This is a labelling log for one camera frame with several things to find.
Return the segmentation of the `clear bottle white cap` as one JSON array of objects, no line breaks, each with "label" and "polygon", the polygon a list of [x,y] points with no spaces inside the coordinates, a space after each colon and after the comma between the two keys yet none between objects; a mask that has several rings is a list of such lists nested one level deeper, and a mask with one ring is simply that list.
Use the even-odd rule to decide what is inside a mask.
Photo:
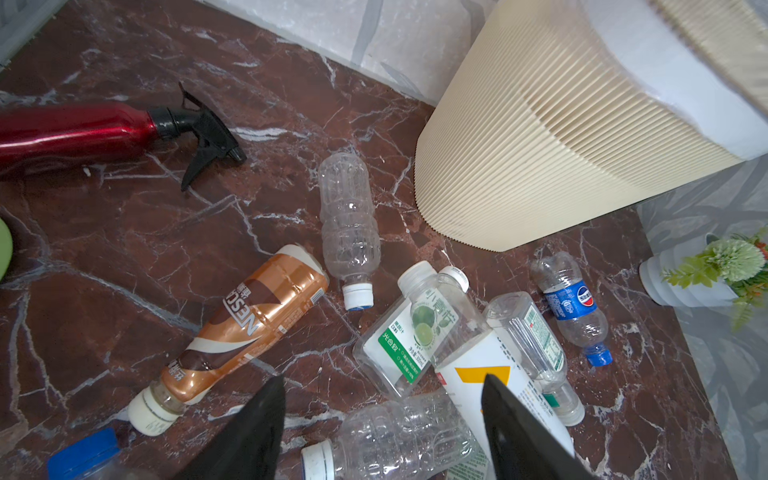
[{"label": "clear bottle white cap", "polygon": [[345,309],[369,309],[381,241],[368,169],[358,156],[339,152],[326,158],[317,173],[325,265],[340,281]]}]

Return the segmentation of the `brown Nescafe bottle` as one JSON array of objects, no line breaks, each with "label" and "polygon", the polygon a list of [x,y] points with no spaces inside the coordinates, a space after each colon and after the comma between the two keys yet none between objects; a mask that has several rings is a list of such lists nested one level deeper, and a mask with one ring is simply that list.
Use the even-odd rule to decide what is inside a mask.
[{"label": "brown Nescafe bottle", "polygon": [[329,276],[304,247],[283,246],[223,297],[187,348],[127,407],[147,436],[164,433],[188,407],[239,367],[268,351],[329,287]]}]

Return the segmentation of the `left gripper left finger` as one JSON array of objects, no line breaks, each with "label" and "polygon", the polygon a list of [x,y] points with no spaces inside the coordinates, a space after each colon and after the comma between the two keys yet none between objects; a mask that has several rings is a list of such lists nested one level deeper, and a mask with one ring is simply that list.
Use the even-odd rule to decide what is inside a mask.
[{"label": "left gripper left finger", "polygon": [[286,414],[284,379],[277,376],[175,477],[177,479],[273,479]]}]

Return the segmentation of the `Pepsi label water bottle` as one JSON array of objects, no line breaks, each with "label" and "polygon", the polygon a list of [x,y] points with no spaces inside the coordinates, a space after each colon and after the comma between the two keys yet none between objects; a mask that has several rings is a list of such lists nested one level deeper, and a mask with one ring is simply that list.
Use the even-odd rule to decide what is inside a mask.
[{"label": "Pepsi label water bottle", "polygon": [[605,341],[609,325],[575,258],[560,251],[530,262],[531,276],[557,320],[558,329],[593,367],[613,362]]}]

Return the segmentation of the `clear square bottle green label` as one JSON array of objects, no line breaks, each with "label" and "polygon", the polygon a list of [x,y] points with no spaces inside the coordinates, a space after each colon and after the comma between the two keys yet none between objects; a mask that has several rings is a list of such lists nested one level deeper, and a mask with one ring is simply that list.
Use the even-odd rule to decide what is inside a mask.
[{"label": "clear square bottle green label", "polygon": [[585,408],[567,379],[568,365],[560,342],[526,292],[493,298],[484,310],[487,323],[510,345],[530,379],[561,422],[580,424]]}]

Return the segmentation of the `blue cap water bottle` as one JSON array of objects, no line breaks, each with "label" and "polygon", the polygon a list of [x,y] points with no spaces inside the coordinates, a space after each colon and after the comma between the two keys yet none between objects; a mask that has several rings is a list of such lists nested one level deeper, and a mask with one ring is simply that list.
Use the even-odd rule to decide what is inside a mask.
[{"label": "blue cap water bottle", "polygon": [[159,479],[145,469],[123,465],[116,432],[106,428],[72,444],[47,462],[47,478],[74,479]]}]

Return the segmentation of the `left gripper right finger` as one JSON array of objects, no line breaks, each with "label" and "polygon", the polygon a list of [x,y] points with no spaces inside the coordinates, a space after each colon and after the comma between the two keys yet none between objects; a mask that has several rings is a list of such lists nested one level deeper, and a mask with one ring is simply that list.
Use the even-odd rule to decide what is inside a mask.
[{"label": "left gripper right finger", "polygon": [[481,405],[498,479],[593,477],[494,375],[485,377]]}]

